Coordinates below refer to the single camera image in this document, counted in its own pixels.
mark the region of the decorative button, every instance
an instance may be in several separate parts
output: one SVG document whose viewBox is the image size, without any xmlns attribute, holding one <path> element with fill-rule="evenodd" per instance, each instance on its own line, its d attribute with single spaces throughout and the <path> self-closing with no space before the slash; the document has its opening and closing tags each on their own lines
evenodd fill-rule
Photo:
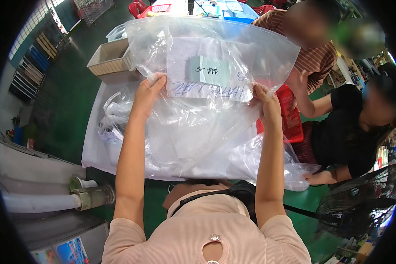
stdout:
<svg viewBox="0 0 396 264">
<path fill-rule="evenodd" d="M 219 235 L 219 234 L 212 234 L 212 235 L 210 236 L 210 240 L 212 240 L 212 241 L 219 241 L 219 240 L 220 240 L 220 235 Z"/>
</svg>

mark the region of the green sticky note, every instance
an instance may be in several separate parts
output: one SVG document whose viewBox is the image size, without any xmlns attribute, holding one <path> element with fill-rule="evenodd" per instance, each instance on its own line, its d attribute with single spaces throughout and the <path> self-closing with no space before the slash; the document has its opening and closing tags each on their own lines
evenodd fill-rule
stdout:
<svg viewBox="0 0 396 264">
<path fill-rule="evenodd" d="M 228 61 L 194 56 L 190 59 L 190 81 L 218 86 L 230 84 L 231 65 Z"/>
</svg>

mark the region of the person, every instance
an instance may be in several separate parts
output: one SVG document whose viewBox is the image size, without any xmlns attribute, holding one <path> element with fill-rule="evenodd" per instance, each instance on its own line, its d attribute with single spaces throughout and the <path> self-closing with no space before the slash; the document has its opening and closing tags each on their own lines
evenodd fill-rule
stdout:
<svg viewBox="0 0 396 264">
<path fill-rule="evenodd" d="M 305 70 L 308 73 L 309 95 L 323 84 L 336 64 L 337 52 L 329 41 L 332 39 L 329 33 L 332 27 L 337 26 L 339 19 L 339 10 L 334 0 L 303 0 L 287 12 L 270 10 L 252 24 L 285 35 L 301 47 L 293 71 Z"/>
<path fill-rule="evenodd" d="M 125 130 L 116 171 L 116 205 L 102 263 L 311 263 L 292 221 L 286 215 L 283 136 L 280 104 L 253 84 L 263 102 L 264 143 L 255 190 L 258 226 L 244 203 L 227 194 L 212 194 L 229 186 L 222 182 L 178 184 L 164 202 L 163 221 L 146 240 L 143 224 L 145 122 L 166 83 L 141 82 Z M 191 196 L 199 198 L 184 203 Z"/>
<path fill-rule="evenodd" d="M 369 80 L 363 92 L 345 84 L 315 101 L 306 94 L 307 73 L 292 75 L 290 89 L 301 114 L 315 118 L 330 113 L 321 122 L 303 123 L 304 140 L 292 144 L 301 163 L 336 166 L 305 174 L 310 184 L 359 177 L 374 166 L 379 145 L 396 127 L 396 67 L 388 64 L 381 73 Z"/>
</svg>

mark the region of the blue container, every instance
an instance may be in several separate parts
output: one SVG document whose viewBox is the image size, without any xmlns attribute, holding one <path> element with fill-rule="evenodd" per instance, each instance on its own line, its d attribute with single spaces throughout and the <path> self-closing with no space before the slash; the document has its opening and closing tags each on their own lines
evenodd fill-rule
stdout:
<svg viewBox="0 0 396 264">
<path fill-rule="evenodd" d="M 252 21 L 254 21 L 253 18 L 246 18 L 246 17 L 231 17 L 231 16 L 225 16 L 224 17 L 225 20 L 229 20 L 229 21 L 237 21 L 237 22 L 242 22 L 245 24 L 251 24 Z"/>
<path fill-rule="evenodd" d="M 229 14 L 231 17 L 240 18 L 251 18 L 253 20 L 259 18 L 260 16 L 247 4 L 237 2 L 237 1 L 225 1 L 227 8 L 229 9 Z"/>
</svg>

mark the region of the pink shirt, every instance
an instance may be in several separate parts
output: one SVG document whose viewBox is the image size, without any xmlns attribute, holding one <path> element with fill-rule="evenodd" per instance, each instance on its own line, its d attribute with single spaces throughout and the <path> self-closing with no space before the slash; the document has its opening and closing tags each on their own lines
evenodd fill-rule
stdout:
<svg viewBox="0 0 396 264">
<path fill-rule="evenodd" d="M 169 209 L 200 190 L 179 198 Z M 102 263 L 206 264 L 202 249 L 217 234 L 223 247 L 219 264 L 230 263 L 311 263 L 310 254 L 286 215 L 269 219 L 261 230 L 249 219 L 245 205 L 237 198 L 215 194 L 185 204 L 163 221 L 148 240 L 135 222 L 111 221 Z"/>
</svg>

